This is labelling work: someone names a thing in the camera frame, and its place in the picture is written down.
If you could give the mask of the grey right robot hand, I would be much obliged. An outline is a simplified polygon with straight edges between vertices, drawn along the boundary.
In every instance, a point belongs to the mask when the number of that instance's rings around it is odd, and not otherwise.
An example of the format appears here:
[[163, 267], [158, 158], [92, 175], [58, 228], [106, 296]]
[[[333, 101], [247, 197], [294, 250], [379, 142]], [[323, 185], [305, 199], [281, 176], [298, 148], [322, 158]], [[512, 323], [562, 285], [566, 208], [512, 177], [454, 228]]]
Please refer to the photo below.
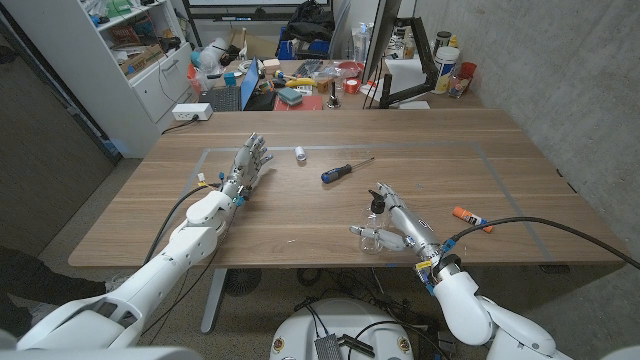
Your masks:
[[374, 200], [383, 202], [383, 209], [390, 214], [392, 225], [401, 235], [383, 228], [351, 226], [350, 231], [361, 237], [373, 239], [392, 251], [412, 250], [423, 262], [429, 262], [431, 272], [438, 273], [446, 267], [443, 246], [437, 241], [430, 226], [415, 215], [395, 190], [386, 183], [377, 184], [379, 193], [373, 192]]

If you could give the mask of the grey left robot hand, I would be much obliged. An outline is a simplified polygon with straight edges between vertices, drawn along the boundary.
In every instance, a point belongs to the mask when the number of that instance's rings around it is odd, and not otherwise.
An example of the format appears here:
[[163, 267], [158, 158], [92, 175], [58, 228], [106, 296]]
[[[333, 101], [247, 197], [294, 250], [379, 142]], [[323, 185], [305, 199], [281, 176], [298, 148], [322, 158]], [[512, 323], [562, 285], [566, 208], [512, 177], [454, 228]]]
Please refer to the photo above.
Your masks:
[[253, 133], [237, 152], [230, 173], [222, 183], [221, 192], [230, 198], [247, 199], [258, 179], [260, 169], [273, 159], [265, 155], [267, 148], [262, 135]]

